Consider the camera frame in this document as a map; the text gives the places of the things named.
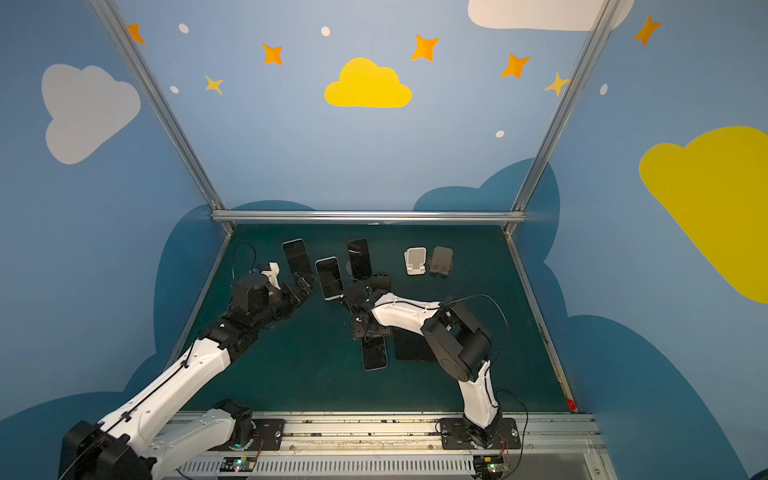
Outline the white-edged phone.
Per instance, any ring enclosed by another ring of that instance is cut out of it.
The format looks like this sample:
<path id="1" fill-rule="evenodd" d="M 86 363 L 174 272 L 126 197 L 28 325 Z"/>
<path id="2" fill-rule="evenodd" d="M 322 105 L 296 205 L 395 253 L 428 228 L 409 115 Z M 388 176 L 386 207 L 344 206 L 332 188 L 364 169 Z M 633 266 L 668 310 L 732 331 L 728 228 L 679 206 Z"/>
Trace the white-edged phone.
<path id="1" fill-rule="evenodd" d="M 315 262 L 315 268 L 324 299 L 341 299 L 344 296 L 344 287 L 338 258 L 331 256 L 319 259 Z"/>

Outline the purple phone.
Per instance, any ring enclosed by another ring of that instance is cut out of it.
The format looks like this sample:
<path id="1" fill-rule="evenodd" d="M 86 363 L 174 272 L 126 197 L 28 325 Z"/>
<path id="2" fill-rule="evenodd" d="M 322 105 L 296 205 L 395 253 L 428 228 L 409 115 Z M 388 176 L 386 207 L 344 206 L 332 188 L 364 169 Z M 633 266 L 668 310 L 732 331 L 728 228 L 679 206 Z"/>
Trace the purple phone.
<path id="1" fill-rule="evenodd" d="M 376 371 L 388 366 L 386 339 L 382 336 L 361 339 L 362 361 L 365 371 Z"/>

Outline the black phone stand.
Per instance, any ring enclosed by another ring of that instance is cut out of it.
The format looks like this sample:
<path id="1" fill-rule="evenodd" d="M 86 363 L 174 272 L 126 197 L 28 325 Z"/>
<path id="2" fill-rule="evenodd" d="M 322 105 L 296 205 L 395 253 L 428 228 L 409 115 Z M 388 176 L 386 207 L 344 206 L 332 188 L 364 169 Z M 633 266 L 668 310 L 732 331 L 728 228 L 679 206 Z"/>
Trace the black phone stand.
<path id="1" fill-rule="evenodd" d="M 374 273 L 370 278 L 370 286 L 373 292 L 390 292 L 392 290 L 391 277 L 386 273 Z"/>

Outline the white phone stand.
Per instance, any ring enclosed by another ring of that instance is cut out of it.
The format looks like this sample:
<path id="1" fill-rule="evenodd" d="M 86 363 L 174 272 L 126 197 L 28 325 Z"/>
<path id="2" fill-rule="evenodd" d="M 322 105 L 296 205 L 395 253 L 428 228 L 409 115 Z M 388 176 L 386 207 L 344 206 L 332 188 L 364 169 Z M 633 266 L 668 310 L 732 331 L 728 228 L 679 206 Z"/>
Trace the white phone stand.
<path id="1" fill-rule="evenodd" d="M 425 247 L 411 247 L 404 252 L 406 273 L 409 276 L 423 275 L 426 273 L 427 249 Z"/>

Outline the round wooden phone stand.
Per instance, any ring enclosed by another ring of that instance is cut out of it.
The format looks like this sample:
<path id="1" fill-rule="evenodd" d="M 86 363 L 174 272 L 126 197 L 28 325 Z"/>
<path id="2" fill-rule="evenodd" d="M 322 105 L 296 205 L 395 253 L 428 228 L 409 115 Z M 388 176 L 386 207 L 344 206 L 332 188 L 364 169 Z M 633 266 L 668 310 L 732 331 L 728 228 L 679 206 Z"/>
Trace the round wooden phone stand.
<path id="1" fill-rule="evenodd" d="M 431 274 L 447 277 L 453 269 L 454 252 L 449 247 L 436 246 L 429 260 Z"/>

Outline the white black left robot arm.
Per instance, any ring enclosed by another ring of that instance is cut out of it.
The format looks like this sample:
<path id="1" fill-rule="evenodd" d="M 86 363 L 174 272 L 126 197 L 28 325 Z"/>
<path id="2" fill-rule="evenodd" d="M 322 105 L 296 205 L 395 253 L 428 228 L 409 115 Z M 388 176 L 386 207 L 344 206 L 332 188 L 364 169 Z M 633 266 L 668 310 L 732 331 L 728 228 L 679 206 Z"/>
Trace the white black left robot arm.
<path id="1" fill-rule="evenodd" d="M 251 409 L 218 402 L 169 433 L 163 427 L 210 380 L 239 359 L 267 325 L 289 318 L 311 295 L 314 277 L 279 282 L 276 263 L 243 275 L 228 309 L 180 358 L 99 422 L 78 422 L 62 441 L 61 479 L 163 479 L 214 447 L 244 449 L 256 436 Z"/>

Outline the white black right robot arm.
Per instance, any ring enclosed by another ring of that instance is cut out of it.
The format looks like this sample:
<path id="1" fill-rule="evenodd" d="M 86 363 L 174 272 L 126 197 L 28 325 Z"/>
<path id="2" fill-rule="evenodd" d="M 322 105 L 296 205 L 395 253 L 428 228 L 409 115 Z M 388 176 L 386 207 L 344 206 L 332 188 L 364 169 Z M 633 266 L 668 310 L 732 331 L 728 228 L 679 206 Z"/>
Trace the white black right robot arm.
<path id="1" fill-rule="evenodd" d="M 491 379 L 492 337 L 462 299 L 419 301 L 354 285 L 345 289 L 341 302 L 363 328 L 365 340 L 383 328 L 423 337 L 443 370 L 458 382 L 464 410 L 453 435 L 456 441 L 482 449 L 501 442 L 502 413 Z"/>

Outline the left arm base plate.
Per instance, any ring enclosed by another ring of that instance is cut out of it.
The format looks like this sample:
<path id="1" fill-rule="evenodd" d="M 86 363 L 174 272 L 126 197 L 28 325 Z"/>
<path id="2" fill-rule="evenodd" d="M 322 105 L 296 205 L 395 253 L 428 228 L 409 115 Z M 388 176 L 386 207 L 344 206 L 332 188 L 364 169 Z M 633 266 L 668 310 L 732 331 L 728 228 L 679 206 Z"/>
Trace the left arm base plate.
<path id="1" fill-rule="evenodd" d="M 285 421 L 255 418 L 238 421 L 224 449 L 230 451 L 277 451 L 281 447 Z"/>

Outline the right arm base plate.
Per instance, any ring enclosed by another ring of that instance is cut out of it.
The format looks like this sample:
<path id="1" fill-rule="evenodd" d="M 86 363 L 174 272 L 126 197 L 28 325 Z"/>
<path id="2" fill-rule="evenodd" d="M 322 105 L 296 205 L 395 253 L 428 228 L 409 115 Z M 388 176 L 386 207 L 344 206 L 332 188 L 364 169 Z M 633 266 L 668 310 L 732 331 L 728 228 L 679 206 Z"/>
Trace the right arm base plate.
<path id="1" fill-rule="evenodd" d="M 519 450 L 522 431 L 513 418 L 497 417 L 485 428 L 466 418 L 443 418 L 437 424 L 444 450 Z"/>

